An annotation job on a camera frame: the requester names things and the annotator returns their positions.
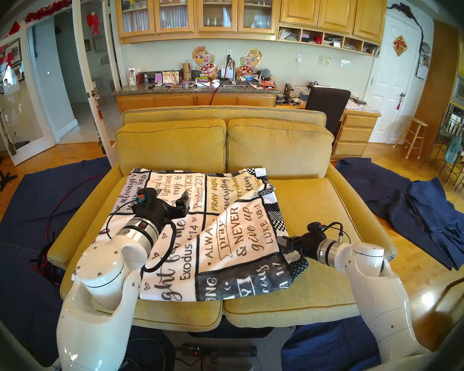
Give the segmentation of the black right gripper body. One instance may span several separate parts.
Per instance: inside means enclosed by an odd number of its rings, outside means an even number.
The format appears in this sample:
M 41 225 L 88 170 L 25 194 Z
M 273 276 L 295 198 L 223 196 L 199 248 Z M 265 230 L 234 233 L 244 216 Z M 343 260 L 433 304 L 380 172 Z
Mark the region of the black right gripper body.
M 300 243 L 300 254 L 305 258 L 319 259 L 320 246 L 326 240 L 326 234 L 320 222 L 312 222 L 307 226 L 308 232 L 303 234 Z

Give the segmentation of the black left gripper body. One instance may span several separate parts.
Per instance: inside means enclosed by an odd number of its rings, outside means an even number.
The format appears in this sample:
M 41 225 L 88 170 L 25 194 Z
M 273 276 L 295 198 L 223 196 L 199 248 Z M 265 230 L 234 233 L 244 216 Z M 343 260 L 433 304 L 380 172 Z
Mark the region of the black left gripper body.
M 158 198 L 160 192 L 161 189 L 150 187 L 139 189 L 136 203 L 132 206 L 135 217 L 148 220 L 158 231 L 162 231 L 171 220 L 178 218 L 178 210 Z

